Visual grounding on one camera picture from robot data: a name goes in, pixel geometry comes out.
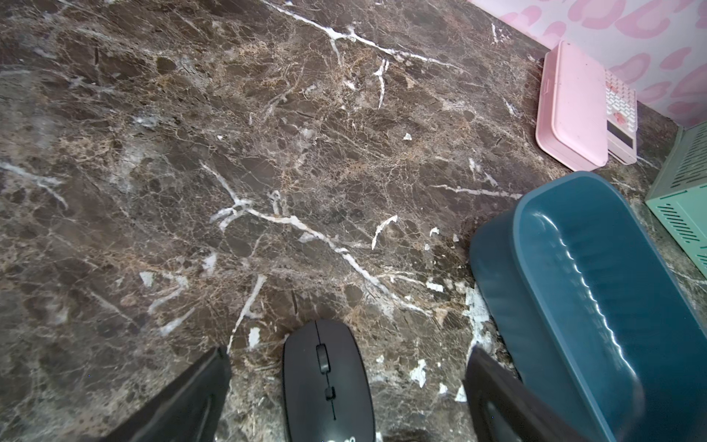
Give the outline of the black mouse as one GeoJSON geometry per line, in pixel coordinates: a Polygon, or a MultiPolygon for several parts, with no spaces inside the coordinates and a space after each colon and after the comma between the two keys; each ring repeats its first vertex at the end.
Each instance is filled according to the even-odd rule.
{"type": "Polygon", "coordinates": [[[351,329],[313,320],[285,341],[282,366],[289,441],[374,441],[366,368],[351,329]]]}

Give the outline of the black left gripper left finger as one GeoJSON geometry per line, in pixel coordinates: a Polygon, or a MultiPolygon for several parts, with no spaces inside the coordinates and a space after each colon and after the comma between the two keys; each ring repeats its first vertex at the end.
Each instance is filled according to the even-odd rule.
{"type": "Polygon", "coordinates": [[[230,379],[228,351],[217,346],[103,440],[214,441],[230,379]]]}

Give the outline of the teal storage box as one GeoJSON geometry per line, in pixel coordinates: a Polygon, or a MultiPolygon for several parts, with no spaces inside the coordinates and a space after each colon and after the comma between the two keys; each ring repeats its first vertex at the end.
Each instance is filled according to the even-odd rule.
{"type": "Polygon", "coordinates": [[[469,265],[525,386],[592,441],[703,441],[706,331],[623,196],[576,172],[478,228],[469,265]]]}

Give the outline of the pink calculator on table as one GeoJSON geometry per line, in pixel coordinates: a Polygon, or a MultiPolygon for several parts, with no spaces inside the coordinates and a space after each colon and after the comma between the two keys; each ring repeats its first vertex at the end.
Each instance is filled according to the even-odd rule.
{"type": "Polygon", "coordinates": [[[606,114],[609,154],[623,165],[637,162],[638,107],[635,90],[607,70],[606,114]]]}

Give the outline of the green file organizer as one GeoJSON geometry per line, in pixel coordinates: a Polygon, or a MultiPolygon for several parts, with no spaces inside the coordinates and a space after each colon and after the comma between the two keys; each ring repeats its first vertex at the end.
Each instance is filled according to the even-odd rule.
{"type": "Polygon", "coordinates": [[[702,274],[706,273],[706,124],[679,128],[646,205],[702,274]]]}

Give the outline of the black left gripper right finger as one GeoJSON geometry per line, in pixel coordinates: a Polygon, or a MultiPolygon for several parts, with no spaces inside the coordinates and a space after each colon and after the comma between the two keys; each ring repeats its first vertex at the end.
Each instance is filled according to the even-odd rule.
{"type": "Polygon", "coordinates": [[[585,440],[480,347],[469,357],[465,393],[479,441],[585,440]]]}

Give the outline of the pink pencil case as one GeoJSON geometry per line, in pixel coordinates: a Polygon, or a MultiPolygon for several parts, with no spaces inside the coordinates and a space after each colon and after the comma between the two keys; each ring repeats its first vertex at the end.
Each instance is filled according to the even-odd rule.
{"type": "Polygon", "coordinates": [[[536,140],[571,171],[594,171],[609,160],[605,73],[566,41],[544,58],[536,140]]]}

